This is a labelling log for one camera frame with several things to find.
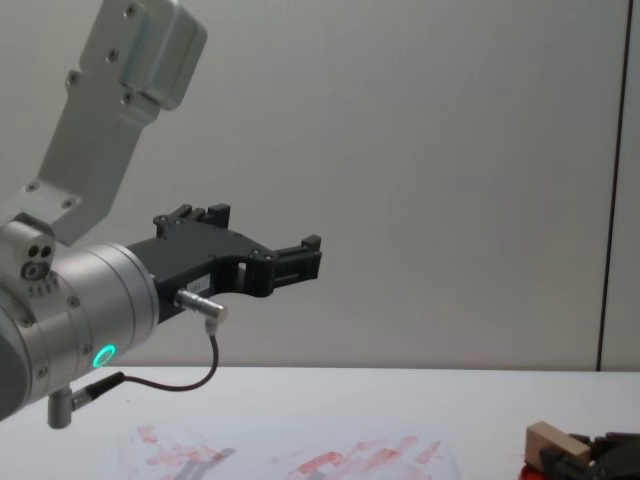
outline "paper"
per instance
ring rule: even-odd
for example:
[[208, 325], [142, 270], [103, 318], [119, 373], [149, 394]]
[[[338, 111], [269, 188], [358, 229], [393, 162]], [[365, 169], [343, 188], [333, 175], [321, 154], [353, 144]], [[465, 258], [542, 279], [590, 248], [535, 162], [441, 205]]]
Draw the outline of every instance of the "paper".
[[117, 442], [101, 480], [459, 480], [430, 429], [342, 425], [144, 425]]

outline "red object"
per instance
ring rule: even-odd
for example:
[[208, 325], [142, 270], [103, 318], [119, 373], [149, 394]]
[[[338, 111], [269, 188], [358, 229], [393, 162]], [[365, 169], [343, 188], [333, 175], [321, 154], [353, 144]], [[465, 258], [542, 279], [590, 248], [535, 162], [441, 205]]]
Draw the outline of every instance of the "red object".
[[547, 480], [547, 477], [537, 470], [525, 466], [520, 472], [520, 480]]

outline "table surface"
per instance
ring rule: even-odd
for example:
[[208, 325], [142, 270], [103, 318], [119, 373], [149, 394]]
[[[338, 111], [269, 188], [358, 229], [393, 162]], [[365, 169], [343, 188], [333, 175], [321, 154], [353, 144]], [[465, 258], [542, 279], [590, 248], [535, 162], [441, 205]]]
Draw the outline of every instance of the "table surface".
[[[118, 369], [104, 368], [82, 385]], [[124, 368], [173, 384], [206, 368]], [[464, 479], [513, 480], [527, 425], [545, 420], [576, 433], [640, 432], [640, 374], [457, 370], [221, 368], [200, 390], [166, 393], [124, 384], [52, 431], [46, 401], [0, 424], [0, 476], [93, 478], [114, 439], [138, 425], [194, 415], [237, 420], [315, 420], [440, 427]]]

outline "green led ring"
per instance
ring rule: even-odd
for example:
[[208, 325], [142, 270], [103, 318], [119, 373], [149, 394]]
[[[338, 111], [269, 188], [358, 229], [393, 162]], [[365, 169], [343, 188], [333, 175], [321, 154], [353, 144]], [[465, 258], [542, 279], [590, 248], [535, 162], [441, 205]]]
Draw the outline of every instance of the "green led ring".
[[117, 350], [118, 349], [113, 344], [105, 345], [104, 347], [102, 347], [102, 349], [93, 359], [93, 368], [104, 367], [111, 361], [113, 357], [115, 357]]

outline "white wall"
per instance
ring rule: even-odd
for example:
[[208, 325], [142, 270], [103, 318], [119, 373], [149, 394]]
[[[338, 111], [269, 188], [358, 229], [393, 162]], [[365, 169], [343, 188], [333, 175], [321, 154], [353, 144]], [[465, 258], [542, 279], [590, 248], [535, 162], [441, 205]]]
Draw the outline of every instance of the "white wall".
[[[317, 282], [219, 298], [226, 363], [594, 367], [626, 1], [186, 3], [210, 33], [190, 92], [82, 244], [183, 202], [231, 203], [274, 248], [322, 235]], [[98, 6], [3, 2], [2, 195], [35, 174]], [[126, 361], [208, 362], [201, 328]]]
[[640, 370], [640, 9], [633, 12], [602, 367]]

